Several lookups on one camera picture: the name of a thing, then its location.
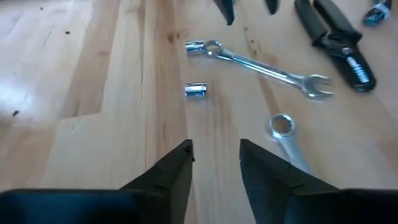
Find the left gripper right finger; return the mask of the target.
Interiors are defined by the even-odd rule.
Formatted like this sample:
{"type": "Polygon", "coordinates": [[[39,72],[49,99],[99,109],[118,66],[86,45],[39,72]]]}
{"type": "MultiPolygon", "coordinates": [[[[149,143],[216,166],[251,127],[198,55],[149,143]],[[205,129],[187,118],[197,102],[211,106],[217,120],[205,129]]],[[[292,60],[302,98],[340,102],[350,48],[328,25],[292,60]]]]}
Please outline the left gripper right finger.
{"type": "Polygon", "coordinates": [[[398,190],[338,189],[248,139],[239,163],[256,224],[398,223],[398,190]]]}

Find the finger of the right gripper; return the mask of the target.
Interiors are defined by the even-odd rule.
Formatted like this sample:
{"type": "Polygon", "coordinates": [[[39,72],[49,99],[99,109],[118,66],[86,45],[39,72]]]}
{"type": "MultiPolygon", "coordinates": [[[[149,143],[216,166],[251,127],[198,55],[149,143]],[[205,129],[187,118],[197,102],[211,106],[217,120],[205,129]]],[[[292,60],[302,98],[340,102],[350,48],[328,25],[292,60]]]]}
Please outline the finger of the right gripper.
{"type": "Polygon", "coordinates": [[[235,0],[213,0],[220,12],[222,13],[226,24],[232,25],[234,22],[234,3],[235,0]]]}
{"type": "Polygon", "coordinates": [[[270,15],[274,15],[277,13],[277,11],[279,10],[279,0],[264,0],[269,14],[270,15]]]}

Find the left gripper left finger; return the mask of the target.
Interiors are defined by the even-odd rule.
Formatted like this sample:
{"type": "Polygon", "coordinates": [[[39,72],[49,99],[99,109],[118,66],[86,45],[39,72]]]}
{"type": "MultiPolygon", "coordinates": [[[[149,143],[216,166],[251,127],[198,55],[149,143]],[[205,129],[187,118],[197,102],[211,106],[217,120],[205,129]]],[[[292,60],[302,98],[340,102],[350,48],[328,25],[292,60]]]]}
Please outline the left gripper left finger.
{"type": "Polygon", "coordinates": [[[193,175],[186,139],[120,189],[0,193],[0,224],[183,224],[193,175]]]}

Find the silver combination wrench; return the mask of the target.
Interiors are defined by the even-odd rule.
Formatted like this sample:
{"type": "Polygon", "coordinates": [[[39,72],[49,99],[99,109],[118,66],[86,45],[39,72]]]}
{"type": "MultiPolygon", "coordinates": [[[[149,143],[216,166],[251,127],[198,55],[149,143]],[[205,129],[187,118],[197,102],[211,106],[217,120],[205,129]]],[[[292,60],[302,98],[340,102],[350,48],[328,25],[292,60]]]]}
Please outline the silver combination wrench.
{"type": "Polygon", "coordinates": [[[209,57],[228,60],[260,72],[263,75],[267,75],[282,82],[286,82],[289,85],[298,88],[307,98],[313,100],[324,100],[333,96],[332,92],[319,90],[317,88],[318,84],[331,85],[331,79],[328,77],[318,74],[302,76],[285,72],[271,65],[238,55],[225,48],[218,40],[206,41],[203,44],[203,51],[209,57]]]}
{"type": "Polygon", "coordinates": [[[284,113],[271,116],[267,122],[267,132],[279,143],[293,166],[313,174],[297,139],[296,123],[292,117],[284,113]]]}

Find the black wire stripper pliers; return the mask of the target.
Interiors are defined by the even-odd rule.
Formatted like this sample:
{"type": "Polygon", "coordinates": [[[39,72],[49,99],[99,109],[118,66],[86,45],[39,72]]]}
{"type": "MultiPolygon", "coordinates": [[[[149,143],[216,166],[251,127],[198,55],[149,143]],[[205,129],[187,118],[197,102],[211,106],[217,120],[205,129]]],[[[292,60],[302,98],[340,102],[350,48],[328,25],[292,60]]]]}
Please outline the black wire stripper pliers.
{"type": "Polygon", "coordinates": [[[344,81],[358,92],[375,89],[377,80],[358,48],[357,31],[332,0],[295,0],[295,12],[311,45],[325,51],[344,81]]]}

